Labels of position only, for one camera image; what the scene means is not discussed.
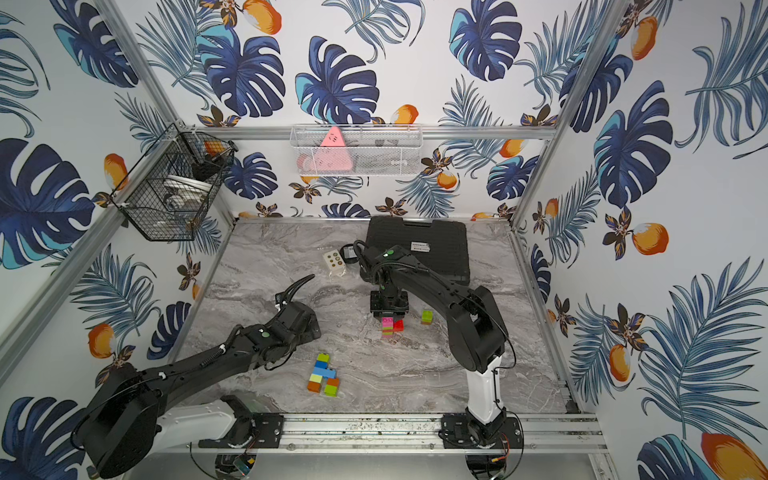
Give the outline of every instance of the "floor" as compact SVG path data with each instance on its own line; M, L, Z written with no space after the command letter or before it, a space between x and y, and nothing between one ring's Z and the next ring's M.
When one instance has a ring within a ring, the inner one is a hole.
M323 336L300 346L277 370L230 377L186 403L236 393L252 409L269 412L462 412L466 374L449 351L442 319L421 325L425 304L411 295L405 330L382 338L380 323L369 312L372 286L359 278L356 266L342 277L328 275L322 252L365 239L367 226L354 220L240 221L179 358L219 343L237 323L265 323L275 312L274 294L309 273L317 277L294 299L315 310ZM564 413L508 228L506 222L467 223L470 286L484 285L494 293L518 357L516 368L502 370L502 399L520 413ZM336 398L306 389L318 353L329 353L329 368L337 371ZM505 354L502 365L511 362Z

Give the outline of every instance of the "wall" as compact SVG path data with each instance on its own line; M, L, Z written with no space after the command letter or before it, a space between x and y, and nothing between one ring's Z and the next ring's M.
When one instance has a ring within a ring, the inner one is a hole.
M109 33L86 2L0 5L0 329L103 212L92 199L162 132ZM124 362L165 362L228 226L211 212L195 242L171 244L118 230L0 389L0 478L88 477L68 440L82 407ZM186 286L184 269L197 272Z
M567 74L606 4L139 0L123 14L187 124L551 125L561 87L570 88ZM322 205L331 201L359 204L370 213L381 206L390 213L404 200L394 211L409 217L469 218L500 211L506 216L541 146L534 141L521 152L519 141L504 139L428 142L422 156L432 157L439 147L444 164L439 170L398 179L405 183L347 179L346 191L354 193L334 196L331 190L344 188L337 180L299 179L287 142L246 142L244 154L265 157L251 158L250 165L266 161L276 180L262 183L258 174L240 168L233 182L246 175L246 182L253 179L262 187L230 183L239 198L229 200L235 214L263 214L254 199L262 206L276 204L282 215L303 210L320 216ZM336 186L324 187L327 182ZM319 198L311 204L291 200L305 188L314 188Z
M766 478L766 6L632 5L516 227L621 478Z
M91 198L112 191L110 173L138 161L159 121L119 47L94 39L109 33L89 26L95 10L70 17L75 2L61 1L62 15L47 0L0 5L0 283L13 285L0 290L0 331L50 275L48 257L98 218Z

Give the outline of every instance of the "white wire basket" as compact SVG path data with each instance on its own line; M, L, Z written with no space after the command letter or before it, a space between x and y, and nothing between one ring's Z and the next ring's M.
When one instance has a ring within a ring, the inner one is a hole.
M334 125L294 125L290 144L305 177L407 177L424 166L419 125L335 125L345 147L320 147Z

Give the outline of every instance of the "pink triangle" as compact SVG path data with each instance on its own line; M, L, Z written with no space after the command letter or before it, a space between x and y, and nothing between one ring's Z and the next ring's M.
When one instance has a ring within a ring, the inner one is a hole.
M341 135L341 129L331 127L320 147L342 147L339 150L330 150L328 148L318 148L314 155L314 170L321 171L347 171L352 170L352 158L346 149L344 137ZM312 170L313 160L306 159L304 167Z

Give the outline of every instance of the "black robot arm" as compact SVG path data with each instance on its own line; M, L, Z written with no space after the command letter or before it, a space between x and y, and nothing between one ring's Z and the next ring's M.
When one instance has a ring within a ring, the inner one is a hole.
M487 288L470 289L447 280L399 245L382 252L358 240L355 249L360 276L379 285L371 298L377 316L407 312L407 290L445 319L451 353L465 369L484 373L504 353L507 327Z
M73 429L73 443L83 445L102 478L126 472L152 448L157 419L181 400L320 338L315 312L292 301L312 278L306 276L275 295L280 311L264 325L238 325L219 346L166 366L139 372L127 363L110 373Z

